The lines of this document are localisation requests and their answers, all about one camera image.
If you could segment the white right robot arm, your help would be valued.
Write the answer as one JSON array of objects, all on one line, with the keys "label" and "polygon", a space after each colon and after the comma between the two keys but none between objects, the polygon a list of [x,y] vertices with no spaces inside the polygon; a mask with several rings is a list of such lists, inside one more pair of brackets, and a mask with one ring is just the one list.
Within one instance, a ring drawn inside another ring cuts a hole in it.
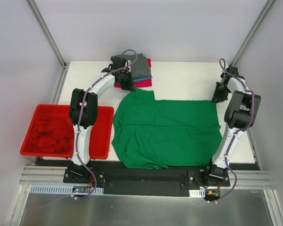
[{"label": "white right robot arm", "polygon": [[228,99],[228,94],[232,97],[224,115],[225,132],[221,143],[203,173],[203,181],[208,186],[222,182],[228,176],[231,156],[242,135],[253,126],[261,103],[261,96],[247,87],[238,68],[221,68],[221,81],[216,83],[212,100],[221,103]]}]

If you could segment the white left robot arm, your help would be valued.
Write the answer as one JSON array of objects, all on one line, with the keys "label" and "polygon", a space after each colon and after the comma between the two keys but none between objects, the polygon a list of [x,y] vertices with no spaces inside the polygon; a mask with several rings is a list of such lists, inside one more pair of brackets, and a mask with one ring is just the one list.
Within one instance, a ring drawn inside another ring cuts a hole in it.
[{"label": "white left robot arm", "polygon": [[74,129],[74,151],[66,174],[79,183],[95,177],[87,163],[90,161],[91,131],[98,118],[98,99],[117,83],[123,90],[135,90],[130,66],[105,68],[93,84],[72,92],[69,117]]}]

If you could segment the green t-shirt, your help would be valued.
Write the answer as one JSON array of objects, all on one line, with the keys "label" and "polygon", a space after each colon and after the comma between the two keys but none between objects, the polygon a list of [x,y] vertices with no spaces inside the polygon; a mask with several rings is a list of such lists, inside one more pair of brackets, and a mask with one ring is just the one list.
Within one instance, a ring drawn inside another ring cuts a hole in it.
[{"label": "green t-shirt", "polygon": [[205,166],[222,139],[214,102],[156,100],[142,89],[123,98],[113,125],[113,148],[132,169]]}]

